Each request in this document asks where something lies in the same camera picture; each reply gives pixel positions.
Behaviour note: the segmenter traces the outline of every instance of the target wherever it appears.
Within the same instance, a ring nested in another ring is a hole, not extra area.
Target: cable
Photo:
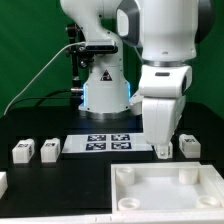
[[[31,84],[46,70],[46,68],[67,48],[76,46],[76,45],[81,45],[84,44],[85,42],[79,42],[79,43],[74,43],[74,44],[69,44],[66,47],[62,48],[58,53],[41,69],[41,71],[27,84],[27,86],[16,96],[14,97],[11,102],[8,104],[8,106],[5,109],[4,115],[7,114],[9,107],[11,104],[15,102],[17,98],[19,98],[30,86]]]
[[[60,94],[60,93],[71,93],[71,90],[70,89],[61,89],[61,90],[57,90],[57,91],[54,91],[52,93],[49,93],[47,94],[44,98],[40,99],[36,104],[35,104],[35,107],[38,107],[40,106],[45,100],[46,98],[50,98],[54,95],[57,95],[57,94]]]
[[[143,63],[144,60],[142,59],[142,56],[140,55],[138,49],[136,47],[134,47],[134,49],[135,49],[136,54],[138,55],[139,60]]]
[[[54,98],[52,98],[52,97],[29,97],[29,98],[21,99],[21,100],[11,103],[11,105],[8,107],[8,110],[6,111],[6,114],[10,111],[10,109],[12,107],[14,107],[18,103],[28,101],[28,100],[43,100],[43,99],[44,100],[68,100],[68,99],[70,99],[70,97],[56,97],[56,98],[55,97]]]

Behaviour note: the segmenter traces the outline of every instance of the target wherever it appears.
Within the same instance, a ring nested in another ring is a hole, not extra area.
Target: white robot body
[[[183,61],[196,57],[198,3],[123,0],[117,10],[119,35],[128,44],[143,47],[145,64],[134,97],[142,96],[145,139],[162,159],[169,158],[170,139],[185,105],[184,91],[192,81],[192,69]],[[130,102],[132,111],[139,114],[139,100]]]
[[[119,118],[129,110],[130,86],[124,78],[123,42],[101,25],[101,18],[116,17],[121,0],[61,0],[64,12],[82,29],[86,45],[115,43],[115,54],[98,54],[89,65],[81,114],[95,119]]]

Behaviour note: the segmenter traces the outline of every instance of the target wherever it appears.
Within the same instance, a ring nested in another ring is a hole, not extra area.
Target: small white cube
[[[61,152],[61,146],[59,139],[53,138],[50,140],[46,140],[40,150],[41,162],[55,163],[58,159],[60,152]]]
[[[0,199],[8,188],[6,172],[0,172]]]
[[[193,135],[180,135],[179,148],[186,158],[200,158],[201,144]]]
[[[35,152],[34,145],[33,139],[19,141],[12,150],[13,163],[29,163]]]

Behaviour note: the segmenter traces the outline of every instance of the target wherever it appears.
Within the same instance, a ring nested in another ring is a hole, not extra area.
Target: black table
[[[158,160],[154,152],[61,154],[56,164],[43,165],[40,148],[49,138],[68,134],[142,132],[139,117],[115,121],[81,118],[69,107],[20,108],[0,119],[0,171],[7,171],[8,190],[0,200],[1,217],[40,217],[111,213],[110,165],[200,161],[212,164],[224,177],[224,121],[207,107],[188,103],[172,138],[174,157]],[[178,149],[180,134],[193,134],[201,143],[201,159],[185,159]],[[28,165],[14,165],[12,149],[19,140],[35,140]]]

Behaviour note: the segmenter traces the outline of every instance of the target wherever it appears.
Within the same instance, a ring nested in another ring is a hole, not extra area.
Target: green wall
[[[197,47],[188,100],[203,103],[224,118],[224,1],[215,3],[216,24]],[[71,20],[62,12],[59,0],[0,1],[0,116],[9,101],[68,44],[65,32],[68,23]],[[126,46],[124,52],[125,76],[136,87],[140,77],[138,58],[130,47]],[[58,89],[69,89],[71,76],[70,60],[62,54],[21,98],[42,97]],[[33,106],[34,103],[19,106]]]

